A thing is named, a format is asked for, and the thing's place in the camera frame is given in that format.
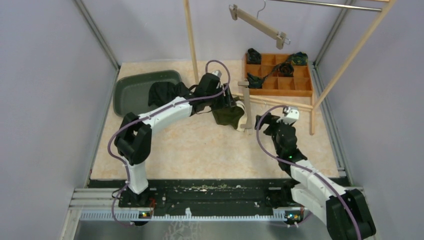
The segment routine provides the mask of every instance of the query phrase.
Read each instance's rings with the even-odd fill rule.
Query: gray wall
[[[423,239],[424,1],[398,0],[329,94],[355,183],[384,240]],[[328,82],[375,14],[351,12],[319,70]]]
[[[117,60],[140,62],[191,59],[183,0],[84,0]],[[327,0],[344,3],[345,0]],[[263,0],[191,0],[198,60],[241,59],[248,48],[262,53],[303,51],[315,59],[339,9],[267,1],[259,19],[287,33],[291,45],[278,50],[276,41],[243,20],[231,18],[229,5],[256,16]]]
[[[0,239],[57,239],[115,70],[71,0],[9,0],[0,73]]]

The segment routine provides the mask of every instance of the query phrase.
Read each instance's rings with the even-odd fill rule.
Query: compartment
[[[278,89],[279,90],[295,90],[294,77],[279,77],[278,78]]]
[[[261,76],[261,65],[254,65],[254,64],[247,64],[245,69],[245,78],[248,77],[248,73],[254,75],[254,76]]]
[[[272,65],[276,64],[276,55],[275,54],[262,54],[261,65]]]
[[[278,78],[270,76],[262,84],[262,89],[278,89]]]
[[[294,77],[294,88],[297,91],[312,91],[312,83],[309,78]]]
[[[287,54],[277,54],[275,55],[275,64],[284,63],[289,58]]]
[[[261,66],[261,72],[262,72],[261,77],[263,78],[266,75],[270,74],[273,71],[273,68],[274,68],[274,66],[262,65]],[[277,74],[278,74],[278,72],[275,71],[272,75],[270,75],[270,77],[271,76],[277,77]]]
[[[310,78],[308,66],[293,66],[295,78]]]

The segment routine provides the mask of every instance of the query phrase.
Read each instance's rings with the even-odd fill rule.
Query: metal rail
[[[352,9],[352,10],[362,10],[362,11],[370,11],[370,12],[381,12],[381,8],[373,8],[373,7],[365,7],[365,6],[351,6],[344,4],[335,4],[335,3],[327,3],[327,2],[317,2],[317,1],[304,1],[304,0],[271,0],[276,2],[287,2],[294,4],[307,4],[307,5],[316,5],[323,7],[333,7],[333,8],[341,8],[341,9]]]

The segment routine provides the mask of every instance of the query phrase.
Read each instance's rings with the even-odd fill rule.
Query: wooden organizer box
[[[260,65],[248,64],[247,55],[244,60],[244,78],[247,79],[248,73],[265,77],[275,65],[285,62],[290,54],[262,54]],[[293,77],[285,77],[280,72],[275,71],[263,82],[260,89],[249,89],[251,95],[266,96],[290,96],[290,97],[311,97],[312,82],[309,66],[293,66]]]

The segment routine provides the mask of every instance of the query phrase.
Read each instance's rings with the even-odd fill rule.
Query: green tray
[[[177,84],[181,76],[175,70],[166,70],[122,78],[115,83],[113,111],[123,117],[130,112],[138,115],[157,109],[156,105],[148,106],[150,87],[157,82]]]

